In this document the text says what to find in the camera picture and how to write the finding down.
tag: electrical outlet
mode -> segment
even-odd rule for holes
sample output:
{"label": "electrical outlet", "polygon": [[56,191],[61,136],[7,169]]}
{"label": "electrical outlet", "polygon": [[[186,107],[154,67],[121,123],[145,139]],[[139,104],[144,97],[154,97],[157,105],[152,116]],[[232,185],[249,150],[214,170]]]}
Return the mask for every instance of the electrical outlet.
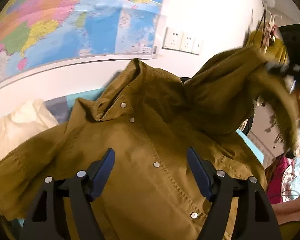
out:
{"label": "electrical outlet", "polygon": [[195,39],[194,36],[192,36],[188,33],[183,33],[180,50],[185,51],[185,52],[191,52],[193,43],[194,43],[194,39]]}
{"label": "electrical outlet", "polygon": [[174,49],[179,50],[181,45],[183,32],[173,29],[167,28],[166,36],[163,42],[163,49]]}
{"label": "electrical outlet", "polygon": [[201,50],[202,50],[202,43],[203,43],[203,41],[201,38],[195,38],[191,53],[200,55]]}

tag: snap button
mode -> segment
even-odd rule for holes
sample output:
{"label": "snap button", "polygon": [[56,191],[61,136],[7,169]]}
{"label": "snap button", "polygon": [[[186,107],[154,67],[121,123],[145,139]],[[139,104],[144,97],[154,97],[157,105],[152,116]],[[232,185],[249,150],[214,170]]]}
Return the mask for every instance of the snap button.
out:
{"label": "snap button", "polygon": [[196,219],[198,217],[198,213],[197,212],[192,212],[191,213],[191,218]]}

